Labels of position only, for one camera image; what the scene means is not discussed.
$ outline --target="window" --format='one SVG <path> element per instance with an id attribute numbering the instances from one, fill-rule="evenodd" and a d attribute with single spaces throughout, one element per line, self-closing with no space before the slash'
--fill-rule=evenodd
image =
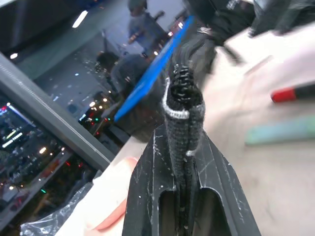
<path id="1" fill-rule="evenodd" d="M 67 204 L 96 170 L 37 126 L 15 104 L 0 98 L 0 234 Z"/>

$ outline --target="blue board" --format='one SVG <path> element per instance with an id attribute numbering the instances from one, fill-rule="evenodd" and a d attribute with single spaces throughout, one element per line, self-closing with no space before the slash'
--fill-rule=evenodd
<path id="1" fill-rule="evenodd" d="M 185 22 L 182 30 L 179 31 L 173 37 L 173 39 L 165 45 L 161 53 L 154 59 L 150 67 L 146 70 L 140 81 L 135 86 L 132 93 L 126 99 L 122 107 L 117 111 L 115 115 L 115 121 L 123 117 L 127 112 L 135 107 L 143 97 L 145 97 L 150 92 L 154 82 L 157 80 L 158 76 L 167 65 L 173 54 L 174 49 L 176 49 L 181 43 L 182 38 L 186 34 L 186 31 L 192 22 L 193 16 L 190 16 Z"/>

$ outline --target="plastic bag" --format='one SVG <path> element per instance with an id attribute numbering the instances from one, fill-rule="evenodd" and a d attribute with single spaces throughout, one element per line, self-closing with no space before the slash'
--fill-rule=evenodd
<path id="1" fill-rule="evenodd" d="M 61 209 L 51 213 L 50 215 L 34 222 L 29 222 L 21 225 L 21 236 L 54 236 L 62 227 L 65 221 L 72 214 L 77 204 L 86 196 L 89 190 L 93 187 L 93 183 L 85 184 L 79 191 L 77 191 L 68 204 Z"/>

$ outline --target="city lights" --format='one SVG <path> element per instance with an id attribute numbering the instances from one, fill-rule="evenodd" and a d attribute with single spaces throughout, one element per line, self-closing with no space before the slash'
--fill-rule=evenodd
<path id="1" fill-rule="evenodd" d="M 39 150 L 40 154 L 43 154 L 46 151 L 47 148 L 43 147 L 41 150 Z"/>
<path id="2" fill-rule="evenodd" d="M 11 140 L 9 140 L 8 142 L 6 142 L 5 144 L 2 145 L 3 148 L 6 148 L 7 146 L 9 146 L 11 143 L 13 143 L 15 140 L 17 140 L 18 138 L 20 138 L 23 135 L 23 133 L 19 133 L 17 136 L 13 137 Z"/>
<path id="3" fill-rule="evenodd" d="M 17 53 L 13 53 L 11 56 L 10 56 L 10 59 L 16 59 L 18 57 L 18 54 Z"/>

